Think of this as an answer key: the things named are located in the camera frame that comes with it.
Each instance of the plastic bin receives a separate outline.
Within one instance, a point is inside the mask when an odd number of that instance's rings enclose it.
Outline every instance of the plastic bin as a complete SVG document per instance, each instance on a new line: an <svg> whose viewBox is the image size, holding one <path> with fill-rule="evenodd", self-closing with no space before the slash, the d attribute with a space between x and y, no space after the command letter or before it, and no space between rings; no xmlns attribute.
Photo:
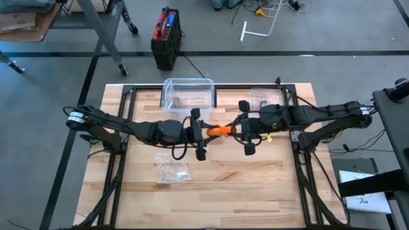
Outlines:
<svg viewBox="0 0 409 230"><path fill-rule="evenodd" d="M200 108L201 120L209 120L214 108L215 86L210 79L167 79L160 106L173 119L190 116L190 110Z"/></svg>

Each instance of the clear plastic bag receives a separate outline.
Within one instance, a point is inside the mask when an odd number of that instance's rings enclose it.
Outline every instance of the clear plastic bag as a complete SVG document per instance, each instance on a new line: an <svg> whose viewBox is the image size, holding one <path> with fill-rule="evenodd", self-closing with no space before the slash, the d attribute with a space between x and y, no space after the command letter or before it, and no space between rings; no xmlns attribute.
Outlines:
<svg viewBox="0 0 409 230"><path fill-rule="evenodd" d="M156 154L155 161L159 170L158 183L178 183L191 179L187 164L175 160L170 153Z"/></svg>

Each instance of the gray floor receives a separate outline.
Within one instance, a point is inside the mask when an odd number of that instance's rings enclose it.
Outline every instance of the gray floor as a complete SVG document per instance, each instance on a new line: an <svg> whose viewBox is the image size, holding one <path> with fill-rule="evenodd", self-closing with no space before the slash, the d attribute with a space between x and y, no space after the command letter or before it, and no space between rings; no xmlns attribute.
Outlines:
<svg viewBox="0 0 409 230"><path fill-rule="evenodd" d="M392 0L315 0L303 13L282 9L269 38L246 36L238 41L242 23L266 31L268 19L241 9L232 26L234 10L214 12L209 1L127 1L140 35L130 35L120 24L116 44L121 51L149 51L152 29L163 6L180 10L187 37L183 50L408 50L409 28ZM409 4L403 3L405 9ZM93 31L51 30L42 44L0 43L8 52L93 51ZM191 57L215 82L312 82L319 105L349 100L365 102L371 92L393 85L409 72L408 56L343 57ZM77 103L91 58L18 58L27 76L0 65L0 229L18 229L11 220L38 229L55 176L68 129L62 107ZM100 105L105 84L161 83L169 77L200 77L187 60L179 58L172 72L156 69L152 57L125 58L130 75L122 77L108 57L100 58L87 103ZM365 130L347 130L330 145L358 146L382 129L378 116ZM374 148L391 149L386 137ZM77 140L52 221L52 228L68 227L81 189L88 145ZM381 171L399 167L390 153L356 152L334 158L374 157ZM353 212L357 227L388 229L385 218ZM401 219L397 216L401 229Z"/></svg>

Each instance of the red power supply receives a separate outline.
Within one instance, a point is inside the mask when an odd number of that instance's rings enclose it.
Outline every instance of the red power supply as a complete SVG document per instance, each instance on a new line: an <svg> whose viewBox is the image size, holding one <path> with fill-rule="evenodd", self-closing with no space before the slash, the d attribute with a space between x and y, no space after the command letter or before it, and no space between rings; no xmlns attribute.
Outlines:
<svg viewBox="0 0 409 230"><path fill-rule="evenodd" d="M181 46L179 11L163 8L151 39L158 69L173 70Z"/></svg>

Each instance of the wooden tabletop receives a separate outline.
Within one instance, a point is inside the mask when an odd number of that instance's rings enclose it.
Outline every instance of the wooden tabletop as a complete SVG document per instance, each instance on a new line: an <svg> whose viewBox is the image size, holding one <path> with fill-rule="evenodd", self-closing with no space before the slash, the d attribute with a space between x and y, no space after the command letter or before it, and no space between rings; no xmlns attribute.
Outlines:
<svg viewBox="0 0 409 230"><path fill-rule="evenodd" d="M311 84L295 85L299 96L315 104ZM106 85L101 105L103 111L118 113L122 86ZM210 116L210 123L224 125L232 122L240 113L238 101L250 100L249 97L249 89L218 89L217 108ZM169 115L164 114L159 107L159 100L158 90L138 91L133 121L169 119ZM318 127L320 124L315 124L308 131ZM289 133L275 133L272 138L272 142L265 141L258 146L256 154L250 157L244 155L243 146L232 137L211 142L205 162L197 161L194 149L189 149L183 162L187 164L192 179L181 183L158 184L155 155L170 154L170 151L147 146L131 137L116 227L305 227ZM94 146L91 152L100 149L102 146ZM316 154L336 186L327 146L320 144ZM84 220L83 215L87 215L100 199L108 159L109 154L99 153L88 160L74 224ZM320 197L334 215L344 221L342 204L331 191L314 159L312 165ZM111 203L112 199L107 217L111 213ZM312 219L315 220L312 202L309 207Z"/></svg>

